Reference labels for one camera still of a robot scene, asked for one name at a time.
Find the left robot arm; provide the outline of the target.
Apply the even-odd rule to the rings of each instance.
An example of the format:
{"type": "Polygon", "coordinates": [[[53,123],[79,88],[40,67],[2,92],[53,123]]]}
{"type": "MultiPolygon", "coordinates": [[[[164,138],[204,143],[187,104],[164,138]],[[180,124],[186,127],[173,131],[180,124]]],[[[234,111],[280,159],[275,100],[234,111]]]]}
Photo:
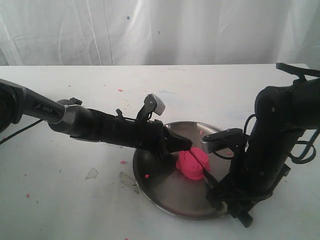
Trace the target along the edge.
{"type": "Polygon", "coordinates": [[[153,113],[162,115],[166,106],[155,94],[148,94],[136,118],[84,107],[77,98],[53,101],[22,85],[0,81],[0,130],[17,124],[23,115],[46,121],[55,132],[86,142],[102,142],[149,151],[163,158],[188,151],[192,141],[169,130],[153,113]]]}

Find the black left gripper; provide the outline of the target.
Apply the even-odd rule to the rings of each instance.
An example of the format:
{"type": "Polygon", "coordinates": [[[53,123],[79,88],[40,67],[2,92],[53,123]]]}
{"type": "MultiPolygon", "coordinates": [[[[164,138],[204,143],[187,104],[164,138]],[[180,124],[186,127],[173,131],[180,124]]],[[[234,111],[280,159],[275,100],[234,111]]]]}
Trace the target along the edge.
{"type": "Polygon", "coordinates": [[[171,153],[188,151],[193,142],[159,120],[139,121],[100,112],[99,140],[104,143],[159,153],[162,163],[174,163],[171,153]]]}

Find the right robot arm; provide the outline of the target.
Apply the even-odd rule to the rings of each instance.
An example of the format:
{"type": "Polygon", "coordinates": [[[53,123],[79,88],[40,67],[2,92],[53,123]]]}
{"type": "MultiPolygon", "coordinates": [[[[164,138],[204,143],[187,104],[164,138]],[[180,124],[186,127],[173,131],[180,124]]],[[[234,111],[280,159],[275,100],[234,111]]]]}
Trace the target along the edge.
{"type": "Polygon", "coordinates": [[[258,93],[250,134],[245,128],[231,128],[201,140],[208,154],[218,155],[223,149],[233,152],[222,180],[216,181],[205,172],[212,184],[206,199],[212,207],[225,203],[228,213],[246,228],[253,223],[250,210],[270,198],[289,174],[286,160],[303,165],[317,154],[314,142],[320,134],[320,72],[282,62],[276,68],[295,75],[296,80],[290,86],[268,86],[258,93]]]}

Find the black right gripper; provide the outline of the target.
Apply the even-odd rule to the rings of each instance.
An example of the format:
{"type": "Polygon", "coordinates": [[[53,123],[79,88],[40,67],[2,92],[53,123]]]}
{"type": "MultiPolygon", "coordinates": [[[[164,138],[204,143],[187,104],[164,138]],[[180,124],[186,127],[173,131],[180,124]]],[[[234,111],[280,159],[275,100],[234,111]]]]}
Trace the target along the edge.
{"type": "Polygon", "coordinates": [[[245,228],[250,227],[253,218],[249,211],[272,195],[288,155],[304,133],[303,128],[279,130],[254,125],[248,148],[236,160],[236,167],[230,173],[232,179],[221,180],[207,192],[206,200],[210,206],[217,208],[225,202],[229,214],[245,228]]]}

